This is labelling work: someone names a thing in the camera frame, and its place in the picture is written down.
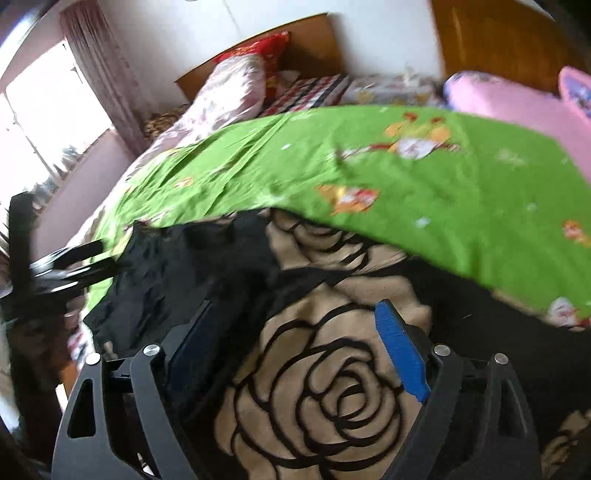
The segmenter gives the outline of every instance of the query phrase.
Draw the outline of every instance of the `curtain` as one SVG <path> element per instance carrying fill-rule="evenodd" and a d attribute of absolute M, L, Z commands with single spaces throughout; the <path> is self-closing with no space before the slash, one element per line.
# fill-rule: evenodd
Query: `curtain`
<path fill-rule="evenodd" d="M 150 109 L 97 0 L 66 8 L 60 24 L 78 67 L 119 135 L 141 155 L 147 148 L 142 127 Z"/>

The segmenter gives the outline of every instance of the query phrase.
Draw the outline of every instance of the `stuffed pillow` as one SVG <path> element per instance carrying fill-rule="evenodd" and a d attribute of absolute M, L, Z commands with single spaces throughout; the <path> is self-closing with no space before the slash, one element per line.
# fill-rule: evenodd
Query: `stuffed pillow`
<path fill-rule="evenodd" d="M 560 72 L 562 101 L 591 127 L 591 76 L 572 67 Z"/>
<path fill-rule="evenodd" d="M 455 111 L 521 125 L 555 138 L 591 183 L 591 127 L 561 99 L 480 72 L 455 74 L 446 82 L 444 93 Z"/>
<path fill-rule="evenodd" d="M 279 69 L 279 57 L 285 51 L 290 40 L 289 32 L 281 32 L 269 37 L 261 38 L 246 45 L 222 53 L 213 60 L 216 63 L 223 62 L 232 57 L 258 54 L 265 62 L 265 75 L 267 78 L 267 100 L 275 99 L 277 95 L 277 70 Z"/>
<path fill-rule="evenodd" d="M 176 123 L 189 132 L 178 147 L 202 140 L 228 125 L 255 118 L 265 101 L 265 70 L 259 55 L 230 57 L 221 62 L 193 104 Z"/>

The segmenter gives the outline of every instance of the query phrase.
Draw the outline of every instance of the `white wall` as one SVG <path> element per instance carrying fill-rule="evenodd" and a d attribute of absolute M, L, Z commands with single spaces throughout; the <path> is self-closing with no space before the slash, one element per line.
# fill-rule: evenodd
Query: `white wall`
<path fill-rule="evenodd" d="M 408 64 L 441 75 L 429 0 L 226 0 L 229 11 L 224 0 L 100 1 L 160 112 L 186 101 L 174 82 L 200 63 L 262 31 L 322 12 L 334 15 L 349 73 L 394 73 Z M 539 8 L 534 0 L 519 1 Z"/>

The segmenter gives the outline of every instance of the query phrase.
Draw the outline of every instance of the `beige rose-pattern fabric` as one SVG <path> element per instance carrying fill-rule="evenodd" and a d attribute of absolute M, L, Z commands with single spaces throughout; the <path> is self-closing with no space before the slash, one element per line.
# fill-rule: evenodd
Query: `beige rose-pattern fabric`
<path fill-rule="evenodd" d="M 568 459 L 571 450 L 577 445 L 586 428 L 591 425 L 591 410 L 583 414 L 580 410 L 572 412 L 560 427 L 558 436 L 542 452 L 542 475 L 545 479 L 552 475 Z"/>
<path fill-rule="evenodd" d="M 379 275 L 405 258 L 351 233 L 267 211 L 283 269 L 350 270 L 268 320 L 215 419 L 219 447 L 259 480 L 379 479 L 404 443 L 420 403 L 402 389 L 375 329 L 390 299 L 428 332 L 431 310 L 410 282 Z"/>

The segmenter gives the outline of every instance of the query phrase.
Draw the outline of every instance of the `pink pillow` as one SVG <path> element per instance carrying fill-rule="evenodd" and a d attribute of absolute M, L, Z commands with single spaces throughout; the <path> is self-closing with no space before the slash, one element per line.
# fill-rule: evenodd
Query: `pink pillow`
<path fill-rule="evenodd" d="M 564 67 L 558 86 L 562 101 L 591 126 L 591 76 L 572 67 Z"/>
<path fill-rule="evenodd" d="M 445 85 L 451 108 L 555 138 L 591 183 L 591 128 L 562 100 L 486 73 L 462 72 Z"/>

